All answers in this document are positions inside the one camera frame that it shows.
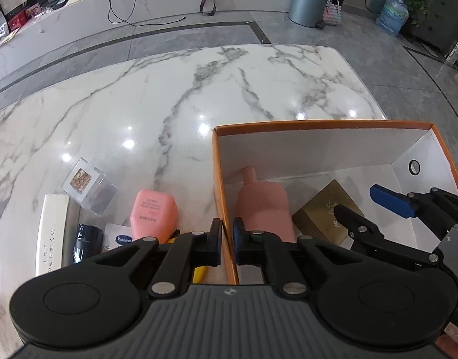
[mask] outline dark floor strip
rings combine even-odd
[[[111,46],[113,44],[125,42],[126,40],[133,40],[133,39],[138,39],[138,38],[143,38],[146,36],[150,35],[157,35],[160,33],[166,33],[166,32],[173,32],[173,31],[182,31],[182,30],[192,30],[194,28],[207,28],[207,27],[225,27],[225,26],[249,26],[254,34],[257,36],[259,41],[262,44],[270,44],[270,40],[267,38],[267,36],[264,34],[264,32],[261,30],[261,28],[257,25],[255,21],[222,21],[222,22],[217,22],[217,23],[199,23],[199,24],[188,24],[185,26],[177,26],[177,27],[168,27],[168,28],[161,28],[160,30],[154,30],[154,31],[147,31],[147,32],[141,32],[138,34],[133,34],[129,36],[125,36],[123,38],[118,38],[114,40],[109,40],[108,42],[96,44],[95,46],[88,47],[87,49],[79,50],[77,52],[73,52],[72,54],[66,55],[64,57],[61,57],[59,59],[56,59],[55,61],[52,61],[48,64],[45,64],[44,66],[38,67],[37,69],[31,71],[30,73],[27,73],[20,78],[16,79],[15,81],[11,82],[9,85],[6,85],[2,89],[0,89],[0,93],[4,92],[8,88],[10,88],[12,85],[15,85],[16,83],[19,83],[26,78],[31,77],[32,75],[39,73],[49,67],[52,67],[60,62],[66,61],[67,59],[74,58],[76,56],[85,54],[86,52],[98,50],[102,47],[106,46]]]
[[[445,95],[445,93],[442,91],[442,89],[440,88],[440,86],[438,85],[438,83],[436,83],[436,81],[432,78],[432,76],[429,74],[429,72],[425,69],[425,67],[422,66],[422,64],[417,60],[417,58],[415,58],[415,56],[408,50],[408,48],[404,47],[407,52],[409,53],[409,55],[414,59],[415,62],[417,62],[419,64],[419,66],[425,71],[425,73],[430,77],[430,79],[432,80],[433,83],[435,83],[436,87],[438,90],[440,90],[440,93],[442,93],[442,95],[444,96],[445,100],[447,101],[447,103],[450,105],[450,107],[452,108],[452,110],[454,111],[455,115],[457,116],[458,118],[458,113],[457,111],[455,110],[454,106],[452,105],[452,103],[449,101],[449,99],[447,98],[447,96]]]
[[[251,21],[249,23],[249,27],[255,33],[257,39],[259,39],[259,42],[261,42],[261,44],[272,44],[267,35],[264,33],[264,31],[262,31],[262,29],[255,21]]]
[[[405,50],[407,50],[407,51],[415,52],[415,54],[419,54],[419,55],[425,56],[425,57],[427,57],[427,58],[432,59],[433,61],[436,61],[436,62],[439,62],[439,63],[442,63],[442,64],[444,64],[444,62],[445,62],[444,59],[442,59],[442,58],[437,58],[437,57],[435,57],[435,56],[433,56],[433,55],[431,55],[431,54],[426,54],[426,53],[424,53],[424,52],[422,52],[422,51],[414,50],[414,49],[411,49],[410,47],[406,47],[406,46],[402,46],[402,47],[403,47]],[[453,66],[453,65],[448,65],[448,64],[444,64],[444,65],[447,66],[447,67],[450,67],[450,68],[452,68],[452,69],[454,69],[454,70],[458,70],[458,69],[457,69],[455,66]]]

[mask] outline pink squeeze tube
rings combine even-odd
[[[166,243],[177,228],[177,205],[169,194],[150,189],[139,190],[131,212],[133,239],[146,236]]]
[[[266,231],[278,235],[283,242],[295,243],[289,212],[289,200],[277,182],[257,182],[256,170],[242,169],[244,186],[237,195],[237,216],[242,217],[247,231]]]

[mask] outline gold box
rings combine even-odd
[[[292,221],[303,235],[310,235],[340,245],[347,237],[347,229],[334,216],[334,207],[345,205],[363,216],[344,188],[331,181],[313,199],[292,215]]]

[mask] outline orange box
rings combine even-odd
[[[242,186],[239,170],[247,166],[256,168],[260,180],[284,185],[291,214],[331,180],[338,180],[387,239],[426,251],[438,245],[435,235],[419,219],[402,219],[372,202],[369,188],[379,183],[403,194],[427,193],[431,187],[458,194],[458,173],[450,153],[437,128],[426,122],[317,120],[224,125],[213,131],[213,160],[217,210],[226,230],[222,253],[229,284],[239,283],[232,257],[232,220]],[[414,161],[419,164],[417,175],[412,173]],[[350,247],[351,241],[348,238],[341,246]]]

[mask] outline black cylinder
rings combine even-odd
[[[72,263],[79,263],[101,252],[102,231],[92,225],[81,224],[77,230]]]

